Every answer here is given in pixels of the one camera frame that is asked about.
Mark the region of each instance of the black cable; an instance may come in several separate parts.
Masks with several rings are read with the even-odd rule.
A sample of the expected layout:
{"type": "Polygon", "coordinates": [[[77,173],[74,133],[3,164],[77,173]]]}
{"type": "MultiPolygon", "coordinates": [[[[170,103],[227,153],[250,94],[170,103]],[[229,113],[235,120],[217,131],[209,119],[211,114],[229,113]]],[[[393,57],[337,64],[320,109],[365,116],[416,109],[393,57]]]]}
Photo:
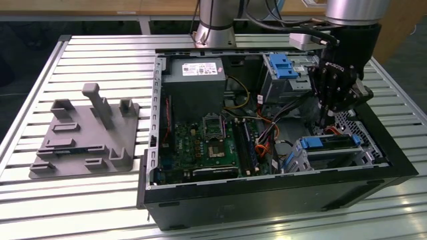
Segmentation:
{"type": "Polygon", "coordinates": [[[266,3],[266,8],[267,8],[267,10],[270,12],[270,15],[282,24],[284,27],[298,27],[302,24],[308,24],[308,23],[313,22],[312,19],[310,20],[304,20],[304,21],[285,21],[282,19],[282,15],[281,15],[281,11],[280,11],[278,0],[274,0],[278,17],[277,17],[277,15],[276,15],[276,13],[274,13],[270,5],[269,5],[269,0],[266,0],[265,3],[266,3]]]}
{"type": "Polygon", "coordinates": [[[337,38],[330,35],[326,34],[325,32],[321,32],[318,30],[313,30],[313,29],[306,29],[306,28],[300,28],[300,27],[281,27],[281,26],[273,26],[269,25],[263,22],[261,22],[249,12],[249,4],[250,4],[251,0],[247,0],[246,6],[245,6],[245,13],[247,18],[253,21],[253,23],[255,23],[259,27],[265,28],[265,29],[270,29],[274,31],[280,31],[280,32],[285,32],[289,34],[308,34],[312,36],[316,36],[318,38],[321,38],[322,40],[326,40],[330,44],[333,44],[334,46],[338,45],[338,40],[337,38]]]}
{"type": "Polygon", "coordinates": [[[194,37],[194,24],[195,24],[199,6],[201,6],[201,0],[198,0],[198,4],[195,5],[195,10],[194,10],[193,20],[191,20],[191,25],[190,25],[190,37],[191,37],[194,43],[197,43],[197,40],[194,37]]]}
{"type": "Polygon", "coordinates": [[[306,92],[298,99],[296,99],[288,105],[284,106],[284,108],[280,110],[280,112],[273,117],[271,124],[270,124],[269,128],[265,130],[265,132],[259,136],[258,142],[261,144],[263,144],[267,141],[267,139],[273,133],[273,130],[276,129],[274,126],[278,123],[278,121],[281,120],[282,116],[288,115],[294,109],[297,109],[312,95],[313,95],[312,91],[306,92]]]}
{"type": "Polygon", "coordinates": [[[207,40],[210,38],[210,34],[211,34],[211,28],[213,28],[213,15],[214,15],[214,0],[211,0],[211,16],[210,16],[210,19],[209,19],[209,30],[207,30],[207,35],[206,35],[206,38],[205,38],[205,42],[203,42],[203,45],[207,44],[207,40]]]}
{"type": "Polygon", "coordinates": [[[294,144],[293,144],[289,140],[284,140],[284,143],[286,143],[288,145],[290,145],[292,147],[294,147],[294,144]]]}
{"type": "Polygon", "coordinates": [[[278,0],[274,0],[274,6],[276,6],[276,11],[278,12],[278,16],[281,18],[281,20],[284,20],[282,15],[281,15],[281,11],[280,11],[280,4],[278,4],[278,0]]]}
{"type": "MultiPolygon", "coordinates": [[[[269,10],[269,12],[270,12],[270,15],[271,15],[273,18],[281,23],[282,27],[286,27],[286,24],[285,24],[285,22],[284,22],[284,20],[282,20],[281,12],[278,11],[280,17],[277,17],[273,9],[270,8],[269,0],[266,0],[265,3],[266,3],[266,8],[267,8],[267,10],[269,10]]],[[[278,2],[277,2],[277,0],[274,0],[274,3],[276,3],[276,9],[278,10],[278,2]]]]}

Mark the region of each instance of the aluminum extrusion table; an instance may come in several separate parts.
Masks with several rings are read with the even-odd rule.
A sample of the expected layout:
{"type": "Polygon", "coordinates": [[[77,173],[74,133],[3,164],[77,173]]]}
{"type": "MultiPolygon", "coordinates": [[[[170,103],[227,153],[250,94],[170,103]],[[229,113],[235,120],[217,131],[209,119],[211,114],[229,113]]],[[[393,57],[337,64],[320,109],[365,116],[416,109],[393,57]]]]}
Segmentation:
{"type": "MultiPolygon", "coordinates": [[[[288,35],[239,35],[239,47],[288,47],[288,35]]],[[[98,82],[115,104],[139,103],[135,155],[149,142],[155,50],[191,48],[187,35],[74,36],[58,42],[41,77],[0,145],[0,239],[384,239],[422,238],[427,232],[427,118],[373,59],[365,84],[369,104],[420,176],[348,209],[289,215],[162,232],[137,210],[139,159],[131,172],[109,176],[30,179],[55,99],[89,105],[81,90],[98,82]]]]}

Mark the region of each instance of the wire bundle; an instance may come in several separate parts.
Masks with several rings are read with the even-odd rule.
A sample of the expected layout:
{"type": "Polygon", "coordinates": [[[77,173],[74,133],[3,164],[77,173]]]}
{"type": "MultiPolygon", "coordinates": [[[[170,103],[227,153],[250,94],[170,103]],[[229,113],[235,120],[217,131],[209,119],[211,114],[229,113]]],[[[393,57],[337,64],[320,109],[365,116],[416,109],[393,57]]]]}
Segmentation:
{"type": "Polygon", "coordinates": [[[322,31],[318,31],[318,30],[314,30],[314,29],[308,29],[308,28],[301,28],[301,27],[273,26],[273,25],[269,25],[269,24],[263,23],[249,12],[250,2],[251,2],[251,0],[247,0],[246,5],[245,5],[246,16],[251,20],[251,22],[255,25],[258,25],[259,27],[262,27],[263,29],[270,29],[270,30],[285,32],[285,33],[289,33],[289,34],[308,34],[308,35],[312,35],[314,37],[318,37],[321,40],[328,41],[329,44],[332,44],[333,46],[337,46],[340,44],[338,39],[333,35],[322,32],[322,31]]]}
{"type": "Polygon", "coordinates": [[[262,132],[262,134],[259,136],[259,139],[258,139],[259,144],[263,144],[269,140],[269,137],[273,133],[273,130],[274,130],[277,123],[280,122],[282,116],[288,115],[294,109],[297,109],[312,95],[313,95],[312,91],[306,92],[298,99],[296,99],[294,101],[292,101],[288,105],[285,105],[282,107],[282,109],[280,110],[280,112],[277,113],[274,118],[271,119],[271,124],[270,124],[269,128],[262,132]]]}

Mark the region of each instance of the cable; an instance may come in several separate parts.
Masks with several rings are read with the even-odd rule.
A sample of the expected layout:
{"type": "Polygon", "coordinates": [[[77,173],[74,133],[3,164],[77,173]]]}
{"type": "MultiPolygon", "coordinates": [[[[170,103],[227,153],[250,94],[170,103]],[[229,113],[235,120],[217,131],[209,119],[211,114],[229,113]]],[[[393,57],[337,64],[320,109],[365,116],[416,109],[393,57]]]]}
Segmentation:
{"type": "MultiPolygon", "coordinates": [[[[266,117],[263,117],[263,115],[262,115],[262,110],[261,110],[261,109],[258,109],[257,115],[258,115],[267,123],[270,123],[270,124],[273,123],[273,121],[270,121],[266,117]]],[[[277,139],[280,138],[280,135],[281,135],[281,130],[280,130],[280,127],[278,127],[277,124],[274,125],[274,127],[276,127],[276,130],[277,130],[274,139],[277,140],[277,139]]]]}
{"type": "Polygon", "coordinates": [[[249,104],[251,93],[250,93],[247,87],[246,87],[245,84],[239,81],[238,78],[235,78],[234,76],[229,76],[229,78],[231,78],[233,80],[235,80],[235,81],[238,82],[238,84],[245,88],[245,91],[246,91],[246,101],[245,101],[245,103],[242,103],[242,104],[238,105],[238,106],[226,106],[225,109],[239,109],[239,108],[245,107],[245,106],[249,104]]]}
{"type": "Polygon", "coordinates": [[[171,118],[170,118],[170,99],[166,99],[166,119],[167,119],[167,131],[166,131],[166,135],[163,138],[163,143],[166,143],[167,138],[169,138],[169,134],[170,134],[170,129],[171,129],[171,118]]]}
{"type": "Polygon", "coordinates": [[[198,4],[195,5],[195,10],[194,10],[193,20],[191,20],[191,25],[190,25],[190,33],[189,33],[194,43],[197,43],[197,40],[194,37],[194,24],[195,24],[199,6],[201,6],[201,0],[198,0],[198,4]]]}
{"type": "Polygon", "coordinates": [[[271,131],[274,129],[274,126],[277,125],[282,116],[288,115],[294,109],[297,109],[312,95],[313,95],[312,91],[306,92],[300,98],[297,98],[294,101],[292,101],[288,105],[284,106],[284,108],[280,110],[278,114],[271,119],[270,127],[262,132],[262,134],[259,136],[258,142],[261,144],[267,141],[269,136],[271,134],[271,131]]]}
{"type": "Polygon", "coordinates": [[[325,130],[330,130],[334,134],[342,135],[341,131],[337,129],[336,126],[328,126],[325,130]]]}
{"type": "Polygon", "coordinates": [[[213,15],[214,15],[214,0],[211,0],[211,16],[210,16],[210,19],[209,19],[209,30],[207,30],[207,35],[206,35],[206,38],[205,38],[205,42],[203,42],[203,45],[207,44],[207,40],[210,38],[210,34],[211,34],[211,28],[213,28],[213,15]]]}
{"type": "Polygon", "coordinates": [[[229,109],[223,109],[223,110],[225,110],[226,113],[229,113],[235,118],[263,120],[261,117],[257,117],[257,116],[239,116],[239,115],[234,114],[233,111],[230,111],[229,109]]]}
{"type": "Polygon", "coordinates": [[[414,31],[410,33],[410,35],[413,35],[417,32],[417,24],[414,26],[414,31]]]}
{"type": "Polygon", "coordinates": [[[270,8],[269,0],[266,0],[265,3],[266,3],[266,8],[267,8],[267,10],[269,10],[269,12],[270,12],[270,15],[271,15],[273,18],[281,23],[282,27],[286,27],[286,24],[285,24],[285,22],[284,22],[284,20],[282,20],[281,11],[278,10],[278,1],[274,0],[274,4],[276,4],[276,9],[278,10],[277,12],[278,12],[278,16],[280,16],[280,17],[277,17],[274,11],[273,11],[271,8],[270,8]]]}
{"type": "Polygon", "coordinates": [[[281,140],[281,142],[278,141],[277,144],[288,144],[294,147],[294,144],[289,140],[281,140]]]}
{"type": "Polygon", "coordinates": [[[9,94],[0,94],[0,97],[6,97],[6,96],[18,96],[18,95],[29,95],[30,93],[9,93],[9,94]]]}
{"type": "Polygon", "coordinates": [[[266,8],[267,8],[267,10],[270,12],[270,15],[281,23],[282,27],[298,27],[302,24],[308,24],[308,23],[313,22],[312,19],[310,20],[304,20],[304,21],[284,21],[282,15],[281,15],[281,11],[280,11],[280,6],[278,6],[278,0],[274,0],[278,17],[277,17],[277,15],[276,15],[276,13],[274,13],[270,5],[269,5],[269,0],[266,0],[265,3],[266,3],[266,8]]]}
{"type": "Polygon", "coordinates": [[[318,30],[313,30],[313,29],[306,29],[306,28],[298,28],[298,27],[281,27],[281,26],[273,26],[269,25],[263,22],[261,22],[249,12],[249,5],[250,5],[250,1],[247,0],[246,5],[245,5],[245,13],[247,18],[253,21],[253,23],[255,23],[259,27],[265,28],[265,29],[270,29],[270,30],[276,30],[276,31],[281,31],[281,32],[286,32],[289,34],[308,34],[312,36],[316,36],[318,38],[321,38],[322,40],[326,40],[330,44],[333,44],[334,46],[338,45],[338,40],[337,38],[330,35],[326,34],[322,31],[318,30]]]}
{"type": "MultiPolygon", "coordinates": [[[[269,10],[270,10],[269,0],[266,0],[266,4],[267,4],[267,8],[269,8],[269,10]]],[[[281,11],[280,11],[278,0],[274,0],[274,6],[276,6],[276,11],[278,12],[278,16],[280,16],[281,20],[284,20],[282,15],[281,15],[281,11]]]]}

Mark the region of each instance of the black cable on robot arm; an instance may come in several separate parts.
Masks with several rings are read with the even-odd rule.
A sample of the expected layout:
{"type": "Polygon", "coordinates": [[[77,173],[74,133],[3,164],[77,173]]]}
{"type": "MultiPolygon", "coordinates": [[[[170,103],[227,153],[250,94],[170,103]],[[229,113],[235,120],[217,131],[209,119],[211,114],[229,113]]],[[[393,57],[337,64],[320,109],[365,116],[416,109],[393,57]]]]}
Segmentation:
{"type": "Polygon", "coordinates": [[[259,21],[249,12],[249,4],[250,4],[251,0],[247,0],[246,5],[245,5],[245,13],[247,18],[253,21],[253,23],[255,23],[259,27],[265,28],[265,29],[270,29],[274,31],[280,31],[280,32],[285,32],[288,34],[308,34],[312,36],[316,36],[318,38],[321,38],[322,40],[328,41],[330,44],[333,44],[334,46],[338,45],[338,40],[337,38],[330,35],[326,34],[325,32],[321,32],[318,30],[313,30],[313,29],[306,29],[306,28],[300,28],[300,27],[282,27],[282,26],[273,26],[269,25],[266,23],[263,23],[262,21],[259,21]]]}
{"type": "Polygon", "coordinates": [[[277,14],[274,13],[270,5],[269,5],[269,0],[265,1],[266,3],[266,8],[270,12],[270,15],[273,16],[273,18],[282,24],[284,27],[298,27],[302,24],[308,24],[312,23],[313,20],[304,20],[304,21],[284,21],[282,19],[282,15],[281,15],[281,11],[280,11],[280,7],[278,7],[278,0],[274,0],[274,4],[276,4],[276,10],[277,10],[277,14],[280,17],[277,17],[277,14]]]}

